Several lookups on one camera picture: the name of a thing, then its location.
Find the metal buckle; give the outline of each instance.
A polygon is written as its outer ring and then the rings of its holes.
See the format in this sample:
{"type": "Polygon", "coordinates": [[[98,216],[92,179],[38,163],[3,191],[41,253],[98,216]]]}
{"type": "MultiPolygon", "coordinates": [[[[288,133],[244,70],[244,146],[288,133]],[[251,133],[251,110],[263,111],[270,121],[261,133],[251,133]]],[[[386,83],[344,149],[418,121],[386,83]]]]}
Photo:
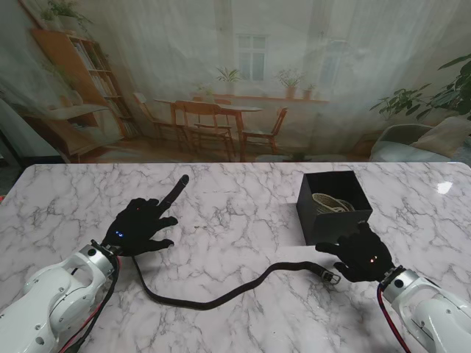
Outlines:
{"type": "Polygon", "coordinates": [[[324,282],[330,283],[331,285],[336,285],[340,282],[341,277],[338,274],[334,274],[330,271],[325,270],[321,274],[321,279],[324,282]]]}

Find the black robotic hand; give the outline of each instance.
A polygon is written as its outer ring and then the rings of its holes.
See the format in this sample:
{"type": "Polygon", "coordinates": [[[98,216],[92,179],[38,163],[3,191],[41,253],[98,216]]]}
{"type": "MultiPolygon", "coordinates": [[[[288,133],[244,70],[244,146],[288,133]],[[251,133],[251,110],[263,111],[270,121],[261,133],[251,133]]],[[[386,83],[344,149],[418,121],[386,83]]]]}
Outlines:
{"type": "Polygon", "coordinates": [[[163,217],[175,199],[188,184],[184,175],[172,191],[159,203],[157,199],[133,199],[121,211],[106,232],[102,245],[118,246],[122,256],[135,256],[144,252],[154,252],[174,245],[169,239],[151,240],[159,230],[178,223],[175,217],[163,217]]]}
{"type": "Polygon", "coordinates": [[[318,252],[336,255],[341,263],[334,266],[351,282],[382,281],[385,273],[394,267],[391,254],[367,222],[358,223],[359,233],[340,237],[338,245],[318,243],[318,252]]]}

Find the dining table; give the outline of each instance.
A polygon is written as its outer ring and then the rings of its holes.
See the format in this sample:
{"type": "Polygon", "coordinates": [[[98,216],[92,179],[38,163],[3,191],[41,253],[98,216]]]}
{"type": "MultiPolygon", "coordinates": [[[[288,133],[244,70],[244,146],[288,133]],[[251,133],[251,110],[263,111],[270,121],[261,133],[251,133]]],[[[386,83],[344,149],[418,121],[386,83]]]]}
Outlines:
{"type": "MultiPolygon", "coordinates": [[[[174,103],[175,101],[170,101],[167,99],[154,99],[154,101],[158,101],[160,103],[167,103],[170,104],[171,107],[171,116],[172,120],[175,117],[174,114],[174,103]]],[[[242,138],[242,132],[244,131],[244,120],[242,119],[242,113],[255,113],[260,112],[263,108],[259,107],[242,107],[238,105],[231,105],[231,104],[217,104],[221,108],[220,114],[222,115],[229,115],[235,118],[235,125],[237,126],[237,135],[238,135],[238,143],[239,143],[239,154],[240,154],[240,162],[245,162],[245,148],[244,148],[244,139],[242,138]]]]}
{"type": "MultiPolygon", "coordinates": [[[[178,224],[154,236],[174,246],[136,257],[151,291],[208,302],[280,261],[311,261],[337,274],[336,257],[306,246],[296,209],[303,177],[326,171],[355,173],[373,209],[368,223],[395,265],[471,301],[465,164],[43,164],[28,167],[0,204],[0,314],[37,270],[92,239],[100,243],[132,199],[162,199],[184,174],[185,190],[163,214],[178,224]]],[[[276,271],[256,289],[198,311],[152,301],[132,259],[121,262],[115,292],[80,353],[401,352],[376,303],[376,282],[329,285],[309,271],[276,271]]],[[[425,353],[386,309],[411,352],[425,353]]]]}

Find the wooden bookshelf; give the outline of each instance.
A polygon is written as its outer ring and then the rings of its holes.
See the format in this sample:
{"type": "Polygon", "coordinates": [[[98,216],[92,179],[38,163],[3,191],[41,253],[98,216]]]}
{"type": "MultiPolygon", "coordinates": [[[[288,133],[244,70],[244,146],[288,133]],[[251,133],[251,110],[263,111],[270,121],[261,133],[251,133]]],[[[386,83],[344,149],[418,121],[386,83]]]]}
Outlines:
{"type": "Polygon", "coordinates": [[[97,42],[43,29],[32,29],[32,35],[47,57],[75,78],[74,88],[83,98],[84,104],[107,106],[124,137],[142,135],[97,42]]]}

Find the red cable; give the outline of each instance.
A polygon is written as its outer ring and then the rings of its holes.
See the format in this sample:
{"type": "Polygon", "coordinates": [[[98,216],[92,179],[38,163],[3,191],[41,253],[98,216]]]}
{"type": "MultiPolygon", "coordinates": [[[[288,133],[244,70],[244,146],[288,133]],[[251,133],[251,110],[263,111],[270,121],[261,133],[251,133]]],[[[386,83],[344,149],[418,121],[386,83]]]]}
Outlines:
{"type": "Polygon", "coordinates": [[[378,298],[378,304],[380,305],[381,311],[383,312],[384,317],[386,318],[386,321],[388,321],[388,325],[389,325],[389,328],[392,330],[392,333],[394,334],[397,341],[399,341],[399,344],[404,349],[404,352],[411,353],[411,350],[409,349],[409,347],[407,347],[407,344],[404,341],[404,339],[401,337],[399,331],[397,331],[396,325],[394,325],[394,322],[392,321],[391,316],[389,316],[386,310],[386,307],[384,306],[382,294],[383,294],[383,286],[379,284],[378,289],[376,290],[376,296],[378,298]]]}
{"type": "MultiPolygon", "coordinates": [[[[118,264],[119,264],[119,268],[121,269],[121,259],[119,258],[119,256],[116,257],[118,259],[118,264]]],[[[73,335],[72,337],[70,337],[68,339],[67,342],[65,342],[64,346],[62,347],[62,349],[59,351],[59,353],[64,353],[65,350],[72,344],[72,341],[74,340],[74,338],[79,334],[81,333],[81,331],[88,325],[88,323],[91,321],[91,319],[95,316],[96,312],[99,310],[99,308],[102,306],[102,303],[100,303],[100,305],[98,307],[96,307],[96,309],[91,313],[90,316],[88,316],[87,320],[85,320],[85,322],[83,323],[83,325],[80,327],[80,329],[75,332],[75,335],[73,335]]]]}

